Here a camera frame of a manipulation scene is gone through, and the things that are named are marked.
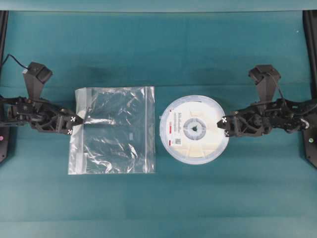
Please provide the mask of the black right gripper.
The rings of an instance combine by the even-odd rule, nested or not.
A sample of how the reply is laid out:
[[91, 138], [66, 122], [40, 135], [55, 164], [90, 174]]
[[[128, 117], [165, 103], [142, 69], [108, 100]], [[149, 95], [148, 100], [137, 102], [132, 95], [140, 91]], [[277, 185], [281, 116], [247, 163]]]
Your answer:
[[285, 100], [269, 103], [255, 102], [250, 106], [223, 116], [217, 127], [226, 129], [225, 137], [258, 137], [269, 134], [274, 128], [285, 128]]

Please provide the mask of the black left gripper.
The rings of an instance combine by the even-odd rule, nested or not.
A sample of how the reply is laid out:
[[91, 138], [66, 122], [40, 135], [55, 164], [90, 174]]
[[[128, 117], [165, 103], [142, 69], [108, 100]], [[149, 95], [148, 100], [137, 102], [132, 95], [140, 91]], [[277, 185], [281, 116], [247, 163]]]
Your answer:
[[44, 99], [32, 102], [29, 125], [38, 132], [72, 135], [72, 125], [83, 123], [83, 119], [78, 115], [72, 115], [72, 111], [69, 109], [52, 104]]

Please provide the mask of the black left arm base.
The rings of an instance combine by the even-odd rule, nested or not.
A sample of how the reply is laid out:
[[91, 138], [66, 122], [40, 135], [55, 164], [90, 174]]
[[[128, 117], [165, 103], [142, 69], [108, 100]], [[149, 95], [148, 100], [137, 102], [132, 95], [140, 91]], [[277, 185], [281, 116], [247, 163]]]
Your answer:
[[15, 153], [16, 129], [13, 127], [0, 128], [0, 166], [9, 161]]

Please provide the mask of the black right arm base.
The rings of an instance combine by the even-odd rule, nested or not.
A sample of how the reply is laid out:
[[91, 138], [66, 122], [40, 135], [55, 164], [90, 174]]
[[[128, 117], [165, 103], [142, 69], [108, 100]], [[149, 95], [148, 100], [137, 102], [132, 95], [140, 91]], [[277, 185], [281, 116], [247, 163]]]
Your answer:
[[301, 124], [303, 137], [303, 159], [315, 169], [317, 168], [317, 128]]

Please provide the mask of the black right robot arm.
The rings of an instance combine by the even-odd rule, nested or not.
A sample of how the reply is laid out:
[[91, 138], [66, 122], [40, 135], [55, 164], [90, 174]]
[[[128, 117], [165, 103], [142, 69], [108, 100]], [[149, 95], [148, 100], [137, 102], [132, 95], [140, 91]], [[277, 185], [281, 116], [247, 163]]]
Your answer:
[[317, 126], [317, 101], [293, 102], [279, 98], [276, 101], [258, 102], [223, 116], [217, 127], [226, 137], [258, 137], [279, 128], [287, 133]]

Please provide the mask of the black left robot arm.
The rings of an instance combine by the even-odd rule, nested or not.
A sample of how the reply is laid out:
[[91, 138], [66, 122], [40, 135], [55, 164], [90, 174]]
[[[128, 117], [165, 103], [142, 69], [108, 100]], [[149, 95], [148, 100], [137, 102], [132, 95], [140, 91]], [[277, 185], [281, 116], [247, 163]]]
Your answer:
[[71, 110], [45, 99], [0, 98], [1, 127], [29, 124], [38, 132], [71, 135], [73, 128], [83, 122], [84, 120]]

